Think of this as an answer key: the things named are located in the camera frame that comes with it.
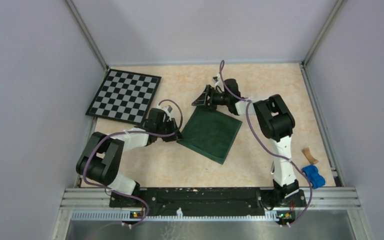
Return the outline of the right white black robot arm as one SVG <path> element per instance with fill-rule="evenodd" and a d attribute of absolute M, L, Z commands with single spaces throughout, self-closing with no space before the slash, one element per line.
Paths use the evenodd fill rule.
<path fill-rule="evenodd" d="M 291 164 L 292 134 L 296 126 L 295 119 L 279 94 L 266 99 L 242 97 L 234 78 L 221 81 L 215 79 L 215 85 L 206 85 L 203 92 L 191 104 L 216 110 L 226 106 L 230 113 L 247 118 L 256 116 L 262 134 L 270 140 L 274 149 L 269 152 L 272 162 L 273 200 L 279 206 L 287 206 L 299 191 L 299 183 Z"/>

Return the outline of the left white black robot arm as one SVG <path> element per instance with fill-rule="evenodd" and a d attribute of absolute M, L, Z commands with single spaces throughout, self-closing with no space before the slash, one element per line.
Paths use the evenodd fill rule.
<path fill-rule="evenodd" d="M 140 202 L 140 184 L 119 172 L 122 154 L 153 144 L 158 138 L 172 142 L 181 138 L 176 120 L 171 116 L 171 105 L 152 108 L 147 119 L 129 130 L 108 136 L 94 132 L 76 164 L 76 172 L 85 179 L 97 182 L 121 193 L 121 200 L 129 207 Z"/>

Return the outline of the dark green cloth napkin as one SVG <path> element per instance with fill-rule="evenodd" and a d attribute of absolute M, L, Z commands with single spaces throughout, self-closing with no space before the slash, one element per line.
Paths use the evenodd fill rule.
<path fill-rule="evenodd" d="M 242 126 L 242 121 L 203 106 L 195 108 L 178 144 L 223 165 Z"/>

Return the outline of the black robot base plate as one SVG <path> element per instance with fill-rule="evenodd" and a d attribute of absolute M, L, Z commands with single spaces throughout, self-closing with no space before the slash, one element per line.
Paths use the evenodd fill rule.
<path fill-rule="evenodd" d="M 241 217 L 307 205 L 303 190 L 281 198 L 272 187 L 142 187 L 133 196 L 112 193 L 109 207 L 144 211 L 149 206 L 149 217 L 173 216 L 177 210 L 186 217 Z"/>

